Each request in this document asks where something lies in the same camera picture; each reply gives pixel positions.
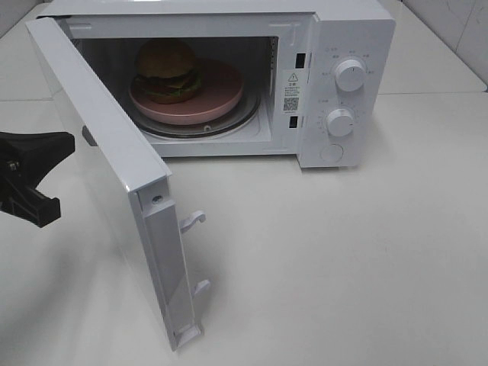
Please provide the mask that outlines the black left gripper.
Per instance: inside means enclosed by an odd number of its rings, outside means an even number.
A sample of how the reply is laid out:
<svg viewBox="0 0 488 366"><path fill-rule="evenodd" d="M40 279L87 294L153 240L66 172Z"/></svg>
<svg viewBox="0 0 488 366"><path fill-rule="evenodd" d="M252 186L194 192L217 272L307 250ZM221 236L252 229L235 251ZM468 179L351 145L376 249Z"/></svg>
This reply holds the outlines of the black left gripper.
<svg viewBox="0 0 488 366"><path fill-rule="evenodd" d="M71 133L1 132L1 211L40 228L59 219L59 198L34 187L74 152Z"/></svg>

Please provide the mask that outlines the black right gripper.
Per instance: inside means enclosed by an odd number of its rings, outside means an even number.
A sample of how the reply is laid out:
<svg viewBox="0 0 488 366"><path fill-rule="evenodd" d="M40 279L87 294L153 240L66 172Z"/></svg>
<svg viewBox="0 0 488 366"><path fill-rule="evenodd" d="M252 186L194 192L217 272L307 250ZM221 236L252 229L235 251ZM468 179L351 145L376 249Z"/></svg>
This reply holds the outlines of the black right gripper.
<svg viewBox="0 0 488 366"><path fill-rule="evenodd" d="M98 145L95 141L95 138L92 136L91 132L89 131L89 129L85 125L82 127L82 136L89 146L97 146Z"/></svg>

